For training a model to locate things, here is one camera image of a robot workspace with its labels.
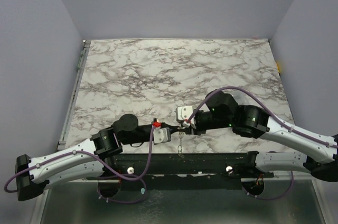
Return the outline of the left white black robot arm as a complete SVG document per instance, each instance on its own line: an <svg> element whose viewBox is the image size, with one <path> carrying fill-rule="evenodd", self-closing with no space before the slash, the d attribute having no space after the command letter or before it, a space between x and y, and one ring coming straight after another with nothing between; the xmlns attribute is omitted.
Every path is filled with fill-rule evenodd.
<svg viewBox="0 0 338 224"><path fill-rule="evenodd" d="M181 129L181 126L171 126L157 119L140 125L135 115L125 114L112 126L73 147L41 157L21 155L15 166L17 198L19 201L36 198L58 182L101 175L111 179L119 174L116 165L108 159L122 153L124 145L149 143L152 147L169 142L171 135Z"/></svg>

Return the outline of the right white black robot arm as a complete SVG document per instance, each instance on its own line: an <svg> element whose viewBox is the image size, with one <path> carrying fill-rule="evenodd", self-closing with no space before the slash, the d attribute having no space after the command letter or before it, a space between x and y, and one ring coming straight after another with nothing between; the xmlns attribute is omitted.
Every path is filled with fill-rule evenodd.
<svg viewBox="0 0 338 224"><path fill-rule="evenodd" d="M261 102L239 105L231 94L210 92L202 101L208 111L192 106L176 109L176 120L188 134L231 128L246 138L264 139L292 149L292 152L259 152L243 163L246 176L272 171L298 171L326 182L337 182L337 136L325 136L290 124Z"/></svg>

